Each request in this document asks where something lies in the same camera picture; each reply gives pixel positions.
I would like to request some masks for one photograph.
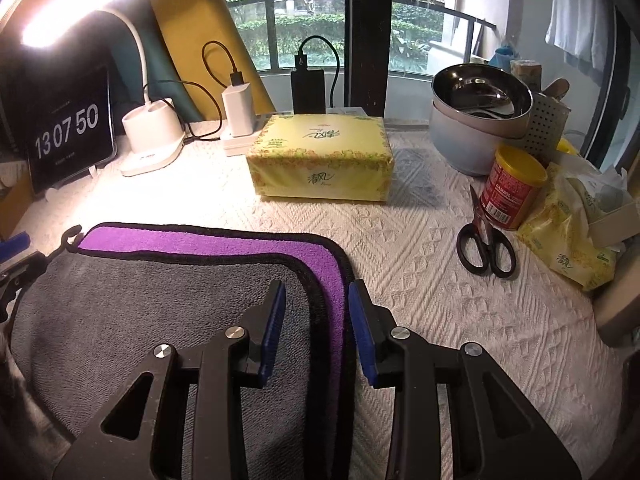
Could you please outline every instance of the hanging towel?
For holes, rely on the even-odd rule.
[[[577,59],[570,64],[582,72],[602,73],[607,57],[607,21],[606,0],[553,0],[546,42],[564,50],[569,59]]]

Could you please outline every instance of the blue gripper pad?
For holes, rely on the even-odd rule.
[[[264,331],[264,338],[262,339],[262,355],[258,376],[263,386],[273,373],[273,365],[276,361],[276,352],[278,351],[278,341],[280,340],[280,332],[282,331],[282,321],[284,320],[286,304],[287,291],[284,284],[281,284],[278,288],[276,299],[273,302],[273,308],[269,314],[269,321]]]
[[[362,306],[362,298],[355,282],[349,285],[349,314],[353,325],[353,333],[356,337],[358,354],[360,355],[362,373],[369,381],[370,386],[375,386],[378,381],[376,347],[369,329],[369,321]]]
[[[20,233],[5,242],[0,242],[0,264],[26,251],[31,245],[31,239],[27,233]]]

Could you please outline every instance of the gray towel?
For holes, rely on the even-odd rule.
[[[322,302],[322,292],[313,275],[303,285],[290,267],[169,264],[64,252],[21,298],[12,353],[51,413],[79,434],[153,346],[207,342],[260,303],[271,280],[280,279],[287,308],[274,374],[262,390],[242,389],[242,420],[250,478],[298,480],[305,477],[310,308],[318,308],[310,297]],[[313,285],[318,290],[309,292]],[[191,397],[187,428],[193,424]],[[184,478],[190,478],[190,437],[186,432]]]

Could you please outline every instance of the red canister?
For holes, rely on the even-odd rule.
[[[527,152],[501,145],[480,196],[482,209],[498,227],[517,229],[545,184],[542,164]]]

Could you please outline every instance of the white charger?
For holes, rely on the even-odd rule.
[[[226,128],[220,134],[222,149],[226,156],[244,155],[260,134],[256,130],[251,84],[228,86],[222,92],[222,102],[226,112]]]

